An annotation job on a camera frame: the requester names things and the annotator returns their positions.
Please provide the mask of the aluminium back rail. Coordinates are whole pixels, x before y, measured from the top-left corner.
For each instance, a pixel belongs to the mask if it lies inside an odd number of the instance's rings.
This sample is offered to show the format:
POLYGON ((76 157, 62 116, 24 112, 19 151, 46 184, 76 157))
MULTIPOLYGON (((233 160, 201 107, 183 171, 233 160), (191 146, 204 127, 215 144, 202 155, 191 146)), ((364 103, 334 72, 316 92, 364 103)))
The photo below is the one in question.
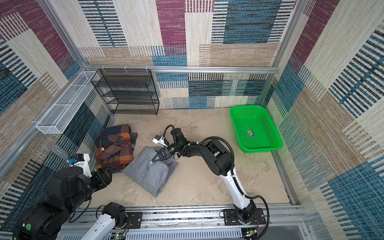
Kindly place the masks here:
POLYGON ((154 73, 223 73, 223 74, 276 74, 276 67, 191 67, 191 66, 87 66, 87 71, 98 69, 123 69, 123 70, 151 70, 154 73))

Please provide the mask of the green plastic basket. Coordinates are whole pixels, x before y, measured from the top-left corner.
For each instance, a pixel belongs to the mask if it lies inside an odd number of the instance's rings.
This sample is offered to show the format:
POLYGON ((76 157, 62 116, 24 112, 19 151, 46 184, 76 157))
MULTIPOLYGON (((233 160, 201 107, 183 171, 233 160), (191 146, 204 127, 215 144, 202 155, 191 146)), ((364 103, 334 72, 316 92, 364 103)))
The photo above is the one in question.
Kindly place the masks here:
POLYGON ((264 107, 235 106, 230 109, 230 116, 242 152, 270 152, 283 146, 283 140, 264 107))

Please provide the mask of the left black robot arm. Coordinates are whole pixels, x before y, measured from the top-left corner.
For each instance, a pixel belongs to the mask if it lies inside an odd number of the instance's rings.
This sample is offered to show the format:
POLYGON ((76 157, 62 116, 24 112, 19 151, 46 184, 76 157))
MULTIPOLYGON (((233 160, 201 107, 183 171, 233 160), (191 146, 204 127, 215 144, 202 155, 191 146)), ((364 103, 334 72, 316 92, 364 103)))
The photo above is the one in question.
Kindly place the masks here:
POLYGON ((113 171, 104 167, 87 177, 81 167, 68 167, 54 174, 46 197, 19 215, 12 239, 55 240, 71 214, 112 182, 113 171))

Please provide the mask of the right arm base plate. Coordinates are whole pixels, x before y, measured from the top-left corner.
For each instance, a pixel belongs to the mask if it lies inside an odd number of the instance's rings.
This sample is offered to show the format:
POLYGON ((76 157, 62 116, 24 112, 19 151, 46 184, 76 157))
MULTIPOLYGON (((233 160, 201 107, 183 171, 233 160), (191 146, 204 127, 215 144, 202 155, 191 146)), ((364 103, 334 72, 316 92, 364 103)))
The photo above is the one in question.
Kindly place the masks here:
POLYGON ((266 214, 263 209, 256 208, 253 214, 251 214, 250 220, 247 223, 242 222, 238 218, 236 209, 224 209, 220 211, 219 216, 224 219, 225 226, 236 225, 265 225, 267 223, 266 214))

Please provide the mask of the aluminium front rail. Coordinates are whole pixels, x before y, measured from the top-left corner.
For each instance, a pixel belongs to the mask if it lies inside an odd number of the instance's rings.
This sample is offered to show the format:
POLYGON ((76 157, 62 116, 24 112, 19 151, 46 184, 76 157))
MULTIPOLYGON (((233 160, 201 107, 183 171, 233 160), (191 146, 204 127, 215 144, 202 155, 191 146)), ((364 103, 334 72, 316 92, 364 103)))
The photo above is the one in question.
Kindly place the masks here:
MULTIPOLYGON (((270 227, 303 226, 309 218, 300 205, 268 204, 270 227)), ((232 205, 132 207, 127 213, 142 213, 140 230, 181 230, 225 228, 224 210, 232 205)))

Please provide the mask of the aluminium rail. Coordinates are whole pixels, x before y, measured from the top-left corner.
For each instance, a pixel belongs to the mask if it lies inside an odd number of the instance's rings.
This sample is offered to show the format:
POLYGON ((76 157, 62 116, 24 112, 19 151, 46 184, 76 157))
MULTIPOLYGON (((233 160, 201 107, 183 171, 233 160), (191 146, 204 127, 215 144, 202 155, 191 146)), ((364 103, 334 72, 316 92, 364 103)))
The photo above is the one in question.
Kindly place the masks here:
POLYGON ((87 66, 87 71, 98 69, 123 69, 123 70, 151 70, 154 73, 223 73, 223 74, 276 74, 276 67, 191 67, 191 66, 87 66))
MULTIPOLYGON (((270 227, 303 226, 309 218, 300 205, 268 204, 270 227)), ((142 213, 140 230, 181 230, 225 228, 224 210, 232 205, 132 207, 127 213, 142 213)))

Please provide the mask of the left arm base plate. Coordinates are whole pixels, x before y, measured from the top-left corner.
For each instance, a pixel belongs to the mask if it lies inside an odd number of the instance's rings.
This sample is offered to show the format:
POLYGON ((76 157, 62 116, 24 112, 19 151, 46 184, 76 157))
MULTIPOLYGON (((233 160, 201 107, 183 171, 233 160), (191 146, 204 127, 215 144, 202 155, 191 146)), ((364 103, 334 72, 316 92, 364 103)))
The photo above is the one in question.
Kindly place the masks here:
POLYGON ((127 225, 125 230, 136 230, 141 228, 143 212, 126 212, 127 225))

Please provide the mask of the grey long sleeve shirt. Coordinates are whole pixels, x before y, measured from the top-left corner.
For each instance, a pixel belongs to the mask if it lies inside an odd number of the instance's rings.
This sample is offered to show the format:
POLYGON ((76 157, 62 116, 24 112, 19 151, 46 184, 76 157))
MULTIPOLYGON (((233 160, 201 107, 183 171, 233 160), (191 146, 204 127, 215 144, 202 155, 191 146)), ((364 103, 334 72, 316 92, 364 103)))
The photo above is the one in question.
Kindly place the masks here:
POLYGON ((161 147, 145 147, 142 152, 129 163, 123 173, 154 197, 157 197, 169 181, 179 163, 173 158, 152 162, 152 158, 161 147))

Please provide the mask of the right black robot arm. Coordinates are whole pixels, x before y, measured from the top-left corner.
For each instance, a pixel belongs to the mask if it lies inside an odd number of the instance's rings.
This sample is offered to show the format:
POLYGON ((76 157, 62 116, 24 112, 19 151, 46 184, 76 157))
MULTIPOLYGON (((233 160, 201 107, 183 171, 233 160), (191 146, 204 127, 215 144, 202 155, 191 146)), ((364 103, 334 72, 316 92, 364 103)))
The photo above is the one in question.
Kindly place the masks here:
POLYGON ((208 137, 201 142, 188 141, 180 128, 172 129, 174 142, 170 144, 165 135, 157 135, 153 143, 162 145, 152 163, 165 161, 172 157, 202 157, 209 169, 219 176, 228 188, 240 224, 249 224, 253 219, 256 205, 247 195, 235 170, 235 155, 227 141, 220 137, 208 137))

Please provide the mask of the folded plaid flannel shirt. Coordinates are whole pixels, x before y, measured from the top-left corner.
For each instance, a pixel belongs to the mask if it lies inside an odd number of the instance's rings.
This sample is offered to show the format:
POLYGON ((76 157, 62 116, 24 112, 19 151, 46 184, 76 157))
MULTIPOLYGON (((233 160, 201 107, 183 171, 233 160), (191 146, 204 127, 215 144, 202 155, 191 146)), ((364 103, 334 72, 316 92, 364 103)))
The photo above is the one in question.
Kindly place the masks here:
POLYGON ((121 172, 133 161, 131 127, 128 124, 106 128, 95 140, 96 168, 112 167, 121 172))

